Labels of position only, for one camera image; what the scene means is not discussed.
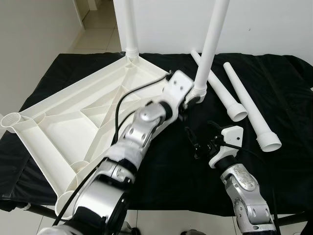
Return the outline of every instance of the black tablecloth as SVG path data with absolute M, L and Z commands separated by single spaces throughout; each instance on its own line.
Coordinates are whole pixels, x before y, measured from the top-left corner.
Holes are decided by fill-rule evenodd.
M 120 59 L 124 53 L 91 55 L 60 54 L 24 110 L 87 75 Z M 189 54 L 142 54 L 160 68 L 182 70 L 194 79 L 198 66 Z M 243 147 L 263 158 L 273 169 L 270 176 L 259 159 L 239 151 L 237 158 L 258 180 L 261 194 L 272 208 L 271 185 L 275 187 L 279 213 L 313 209 L 313 67 L 293 56 L 219 54 L 213 72 L 238 100 L 223 69 L 229 61 L 255 101 L 268 125 L 282 142 L 274 152 L 264 153 L 248 119 L 233 123 L 226 109 L 208 86 L 203 103 L 187 111 L 186 123 L 176 121 L 152 142 L 137 174 L 131 209 L 192 210 L 232 215 L 233 209 L 219 175 L 205 158 L 194 159 L 184 126 L 200 141 L 208 138 L 206 122 L 244 128 Z M 6 132 L 0 141 L 0 195 L 7 200 L 52 205 L 56 195 L 16 136 Z

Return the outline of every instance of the white pole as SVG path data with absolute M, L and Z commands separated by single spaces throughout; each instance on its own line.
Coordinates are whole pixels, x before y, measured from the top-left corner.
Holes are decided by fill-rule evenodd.
M 248 110 L 248 118 L 257 135 L 257 141 L 262 151 L 271 152 L 279 149 L 282 146 L 282 143 L 278 139 L 277 135 L 269 128 L 230 63 L 226 62 L 224 64 L 224 69 L 226 70 L 226 73 L 241 103 Z
M 230 0 L 216 0 L 210 20 L 209 29 L 204 42 L 201 62 L 195 78 L 194 88 L 191 91 L 193 97 L 199 96 L 202 102 L 206 94 L 206 81 L 213 63 L 216 47 L 221 35 Z
M 136 58 L 138 53 L 136 30 L 134 25 L 132 0 L 124 1 L 125 36 L 126 36 L 126 56 Z
M 196 63 L 199 65 L 201 60 L 200 55 L 195 50 L 192 50 L 190 53 Z M 234 99 L 234 97 L 229 93 L 229 91 L 221 83 L 221 81 L 217 78 L 212 70 L 210 70 L 207 80 L 221 100 L 221 102 L 223 103 L 223 105 L 225 106 L 225 108 L 227 109 L 228 116 L 233 121 L 241 121 L 247 116 L 247 111 L 244 106 Z

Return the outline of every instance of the white wall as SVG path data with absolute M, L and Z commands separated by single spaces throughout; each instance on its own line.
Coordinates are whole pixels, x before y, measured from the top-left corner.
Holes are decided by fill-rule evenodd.
M 213 0 L 133 0 L 140 52 L 201 51 Z M 125 50 L 123 5 L 114 0 Z M 231 0 L 216 53 L 290 54 L 313 65 L 313 0 Z
M 0 1 L 0 113 L 20 109 L 82 29 L 73 0 Z

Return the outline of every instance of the black fabric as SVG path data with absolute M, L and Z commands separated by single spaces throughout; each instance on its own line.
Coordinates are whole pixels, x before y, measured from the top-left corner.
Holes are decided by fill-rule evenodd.
M 22 110 L 123 56 L 123 53 L 59 55 Z M 141 56 L 166 71 L 182 70 L 193 79 L 198 68 L 189 54 Z M 242 151 L 238 153 L 237 160 L 258 180 L 270 210 L 273 210 L 271 184 L 275 185 L 278 213 L 313 209 L 313 93 L 310 90 L 313 67 L 293 56 L 216 55 L 212 70 L 237 100 L 223 69 L 227 61 L 280 138 L 282 147 L 274 152 L 262 152 L 248 119 L 233 123 L 208 86 L 204 102 L 187 111 L 185 123 L 176 121 L 152 141 L 137 173 L 131 209 L 233 214 L 218 172 L 210 169 L 206 159 L 195 160 L 194 148 L 184 131 L 184 127 L 189 126 L 203 143 L 209 135 L 208 120 L 220 126 L 243 127 L 243 148 L 258 154 L 274 169 L 270 178 L 256 157 Z M 35 204 L 52 205 L 56 201 L 37 165 L 19 138 L 11 133 L 5 133 L 0 141 L 0 195 L 2 199 Z

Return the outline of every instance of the black cable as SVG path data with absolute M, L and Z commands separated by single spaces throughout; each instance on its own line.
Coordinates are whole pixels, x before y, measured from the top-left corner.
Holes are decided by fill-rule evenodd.
M 119 129 L 121 129 L 121 126 L 124 124 L 124 122 L 127 120 L 127 118 L 129 118 L 129 116 L 132 115 L 134 112 L 136 112 L 136 110 L 134 110 L 134 111 L 130 112 L 129 114 L 127 114 L 127 116 L 122 120 L 122 122 L 118 126 L 117 131 L 119 131 Z M 111 146 L 114 144 L 114 140 L 115 140 L 114 137 L 115 137 L 115 135 L 113 136 Z
M 117 140 L 118 140 L 118 112 L 119 112 L 119 107 L 121 106 L 121 103 L 123 102 L 123 100 L 124 100 L 129 94 L 131 94 L 131 93 L 133 93 L 133 92 L 136 92 L 136 91 L 138 91 L 138 90 L 140 90 L 140 89 L 146 88 L 146 87 L 148 87 L 148 86 L 150 86 L 150 85 L 153 85 L 153 84 L 155 84 L 155 83 L 157 83 L 157 82 L 162 81 L 164 78 L 166 78 L 166 76 L 167 76 L 167 75 L 165 75 L 165 76 L 163 76 L 163 77 L 161 77 L 161 78 L 159 78 L 159 79 L 157 79 L 157 80 L 155 80 L 155 81 L 153 81 L 153 82 L 147 83 L 147 84 L 142 85 L 142 86 L 140 86 L 140 87 L 137 87 L 137 88 L 135 88 L 135 89 L 133 89 L 133 90 L 130 90 L 130 91 L 128 91 L 127 93 L 125 93 L 125 94 L 121 97 L 121 99 L 120 99 L 119 102 L 117 103 L 116 110 L 115 110 L 115 134 L 114 134 L 114 143 L 116 143 Z
M 101 164 L 101 162 L 94 168 L 92 169 L 92 171 L 83 179 L 83 181 L 79 184 L 79 186 L 75 189 L 75 191 L 73 192 L 73 194 L 69 197 L 68 201 L 65 203 L 65 205 L 63 206 L 61 212 L 59 213 L 58 217 L 55 219 L 54 223 L 52 226 L 58 225 L 58 223 L 60 222 L 62 216 L 64 215 L 65 211 L 67 210 L 67 208 L 69 207 L 69 205 L 71 204 L 71 202 L 73 201 L 74 197 L 76 196 L 76 194 L 78 193 L 78 191 L 82 188 L 82 186 L 86 183 L 86 181 L 90 178 L 90 176 L 95 172 L 95 170 L 97 169 L 97 167 Z
M 270 175 L 269 181 L 271 182 L 271 180 L 274 179 L 274 177 L 272 176 L 272 170 L 267 166 L 266 162 L 262 158 L 260 158 L 257 154 L 255 154 L 254 152 L 252 152 L 246 148 L 241 148 L 239 146 L 235 146 L 235 145 L 228 144 L 225 142 L 222 145 L 224 145 L 226 147 L 235 148 L 235 149 L 239 149 L 239 150 L 248 152 L 248 153 L 252 154 L 253 156 L 257 157 L 264 164 L 265 168 L 269 172 L 269 175 Z M 272 193 L 272 200 L 273 200 L 273 207 L 274 207 L 274 225 L 276 227 L 277 235 L 281 235 L 279 224 L 278 224 L 277 205 L 276 205 L 276 196 L 275 196 L 274 184 L 272 182 L 270 184 L 271 184 L 270 186 L 271 186 L 271 193 Z

